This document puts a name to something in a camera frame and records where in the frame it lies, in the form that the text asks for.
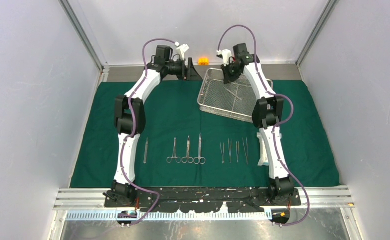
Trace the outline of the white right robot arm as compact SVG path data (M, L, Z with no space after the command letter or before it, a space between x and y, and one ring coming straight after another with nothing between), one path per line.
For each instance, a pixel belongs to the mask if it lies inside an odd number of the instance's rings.
M217 56L223 60L220 67L225 84L244 75L254 91L256 103L251 117L253 125L259 129L268 159L268 198L274 205L281 205L294 192L293 178L286 167L281 144L280 125L285 123L282 120L284 97L272 90L260 69L259 60L255 54L249 53L246 44L235 45L233 51L219 50Z

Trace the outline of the small steel scissors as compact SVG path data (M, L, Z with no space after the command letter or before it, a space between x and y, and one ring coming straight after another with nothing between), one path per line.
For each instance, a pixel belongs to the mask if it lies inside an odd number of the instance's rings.
M190 137L187 136L185 156L181 158L181 162L184 164L192 164L193 161L193 158L190 157Z

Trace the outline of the steel scalpel handle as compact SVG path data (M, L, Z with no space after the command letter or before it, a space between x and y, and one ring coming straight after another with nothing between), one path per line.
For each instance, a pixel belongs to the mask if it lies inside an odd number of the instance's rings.
M226 89L226 91L227 91L228 93L230 93L231 95L233 95L233 96L234 96L236 99L238 99L239 101L242 101L242 99L241 99L240 97L238 97L237 94L233 93L232 91L230 91L230 90L228 90L228 89Z

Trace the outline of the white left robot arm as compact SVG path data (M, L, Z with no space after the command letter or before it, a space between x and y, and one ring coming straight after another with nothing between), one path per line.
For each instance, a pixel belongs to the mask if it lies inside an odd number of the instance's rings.
M182 80L201 80L192 59L186 60L184 57L189 46L178 43L175 46L173 50L169 46L158 45L134 86L114 99L114 127L118 134L119 150L111 189L104 195L107 200L124 207L132 206L137 197L134 165L138 140L146 125L144 101L167 75ZM177 53L176 60L173 59L173 52Z

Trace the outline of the steel ring-handled scissors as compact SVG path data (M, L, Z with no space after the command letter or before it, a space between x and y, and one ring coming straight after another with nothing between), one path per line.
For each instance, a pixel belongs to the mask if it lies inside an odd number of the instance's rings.
M199 133L197 156L193 158L194 164L203 165L206 163L205 157L203 157L201 154L202 154L202 136L201 133Z

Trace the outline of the steel surgical forceps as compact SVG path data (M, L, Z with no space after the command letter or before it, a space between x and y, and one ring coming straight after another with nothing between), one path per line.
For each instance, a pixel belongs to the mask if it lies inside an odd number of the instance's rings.
M222 158L222 164L224 164L224 155L225 155L225 143L220 143L220 152L221 152L221 158Z

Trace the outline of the green surgical drape cloth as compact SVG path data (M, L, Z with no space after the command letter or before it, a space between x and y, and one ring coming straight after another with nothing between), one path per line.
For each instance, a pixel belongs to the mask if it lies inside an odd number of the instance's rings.
M94 97L82 145L71 178L72 188L108 188L114 178L118 159L118 136L113 125L114 99L127 92L131 82L104 82ZM288 96L294 112L280 132L289 170L305 187L335 187L340 184L334 156L314 101L302 81L276 80L277 93ZM135 157L135 184L141 187L266 187L268 167L258 166L260 151L257 128L249 122L202 112L197 104L201 83L164 81L144 103L146 126ZM197 156L199 133L206 163L166 163L176 138L177 157L185 156L187 136L190 157ZM147 162L143 164L148 138ZM248 165L242 139L248 141ZM229 163L228 143L232 139ZM236 141L240 142L236 162ZM220 143L225 143L222 164Z

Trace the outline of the metal mesh instrument tray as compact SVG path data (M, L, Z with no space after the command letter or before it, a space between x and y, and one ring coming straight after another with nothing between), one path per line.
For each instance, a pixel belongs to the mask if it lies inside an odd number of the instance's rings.
M236 93L242 101L226 89ZM224 84L222 70L209 68L204 76L197 103L203 112L252 123L255 109L265 108L270 112L276 110L276 98L269 94L269 91L272 91L272 87L264 74L255 67L245 68L239 79L229 84Z

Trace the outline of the steel ring-handled hemostat clamp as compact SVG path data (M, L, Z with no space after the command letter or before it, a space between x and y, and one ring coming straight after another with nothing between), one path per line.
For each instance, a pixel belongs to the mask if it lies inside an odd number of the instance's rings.
M173 140L172 154L171 154L171 156L166 158L166 163L170 164L171 162L181 163L181 158L177 157L177 154L176 154L176 138L174 138L174 140Z

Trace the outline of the steel needle holder clamp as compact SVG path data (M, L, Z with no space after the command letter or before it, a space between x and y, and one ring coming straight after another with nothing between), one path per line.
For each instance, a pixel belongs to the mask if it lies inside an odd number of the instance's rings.
M240 142L236 141L235 143L235 151L236 151L236 162L239 162L239 155L240 155Z

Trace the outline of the long steel probe rod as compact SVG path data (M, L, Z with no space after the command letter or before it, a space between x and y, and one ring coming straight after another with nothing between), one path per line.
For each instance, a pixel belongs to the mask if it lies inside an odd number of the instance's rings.
M143 164L146 164L147 162L148 143L148 138L146 138L144 146Z

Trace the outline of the white sterile packet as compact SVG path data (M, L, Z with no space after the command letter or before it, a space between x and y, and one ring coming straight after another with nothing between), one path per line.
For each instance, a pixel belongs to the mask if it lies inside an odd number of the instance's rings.
M260 158L258 161L258 166L269 166L268 158L266 155L266 148L264 144L264 140L260 133L257 133L257 138L259 140L259 148L260 148Z

